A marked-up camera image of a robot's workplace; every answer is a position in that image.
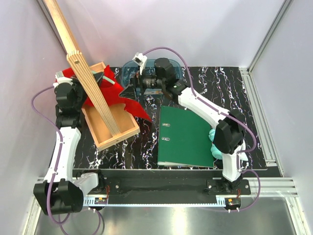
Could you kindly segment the red t shirt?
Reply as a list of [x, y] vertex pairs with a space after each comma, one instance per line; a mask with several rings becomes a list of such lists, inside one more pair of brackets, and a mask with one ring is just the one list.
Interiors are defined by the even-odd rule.
[[[139, 104], [138, 101], [121, 97], [120, 93], [123, 91], [122, 86], [117, 82], [117, 80], [114, 77], [114, 73], [111, 70], [110, 66], [107, 65], [103, 71], [104, 76], [109, 78], [114, 82], [114, 84], [110, 83], [107, 80], [102, 80], [99, 88], [100, 91], [105, 98], [105, 101], [107, 102], [108, 106], [112, 106], [115, 104], [125, 104], [124, 110], [128, 113], [132, 114], [134, 117], [139, 117], [148, 120], [149, 122], [152, 122], [150, 116], [146, 113], [146, 111], [143, 109], [143, 107]], [[63, 75], [66, 78], [71, 78], [75, 75], [72, 68], [68, 68], [62, 71]], [[73, 101], [78, 101], [81, 104], [78, 104], [78, 108], [82, 108], [83, 105], [93, 106], [93, 103], [91, 102], [90, 98], [87, 96], [86, 92], [82, 91], [82, 99], [78, 98], [77, 95], [74, 98]]]

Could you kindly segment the mint green wire hanger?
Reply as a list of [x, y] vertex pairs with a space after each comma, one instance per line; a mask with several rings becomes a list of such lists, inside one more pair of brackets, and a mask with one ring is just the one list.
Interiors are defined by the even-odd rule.
[[110, 78], [108, 78], [107, 76], [103, 76], [103, 79], [105, 80], [105, 81], [108, 81], [110, 84], [112, 84], [112, 85], [114, 85], [115, 84], [115, 82], [112, 80], [112, 79], [110, 79]]

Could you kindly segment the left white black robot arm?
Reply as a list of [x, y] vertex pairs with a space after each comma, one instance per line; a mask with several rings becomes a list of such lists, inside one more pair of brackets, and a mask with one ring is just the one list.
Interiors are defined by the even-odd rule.
[[73, 163], [81, 139], [85, 116], [82, 112], [87, 94], [74, 75], [64, 71], [56, 73], [52, 88], [56, 95], [56, 144], [53, 156], [42, 183], [35, 184], [33, 193], [45, 215], [80, 212], [89, 193], [105, 190], [104, 176], [100, 171], [82, 173], [73, 180]]

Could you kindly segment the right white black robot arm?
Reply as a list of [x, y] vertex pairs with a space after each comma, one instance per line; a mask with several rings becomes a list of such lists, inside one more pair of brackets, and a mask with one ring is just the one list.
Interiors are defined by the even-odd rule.
[[159, 90], [169, 100], [206, 121], [212, 128], [212, 143], [222, 156], [222, 188], [228, 194], [235, 193], [242, 180], [239, 162], [247, 161], [244, 124], [238, 110], [230, 111], [204, 98], [190, 83], [183, 81], [168, 58], [155, 59], [154, 72], [149, 71], [150, 61], [142, 53], [137, 53], [132, 62], [138, 69], [130, 76], [125, 91], [138, 97], [146, 90]]

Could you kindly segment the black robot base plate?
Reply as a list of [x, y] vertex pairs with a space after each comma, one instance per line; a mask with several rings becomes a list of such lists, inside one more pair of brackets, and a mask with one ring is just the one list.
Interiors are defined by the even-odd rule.
[[99, 173], [115, 204], [204, 203], [215, 196], [251, 195], [247, 179], [228, 183], [220, 170], [74, 169], [73, 176], [84, 173]]

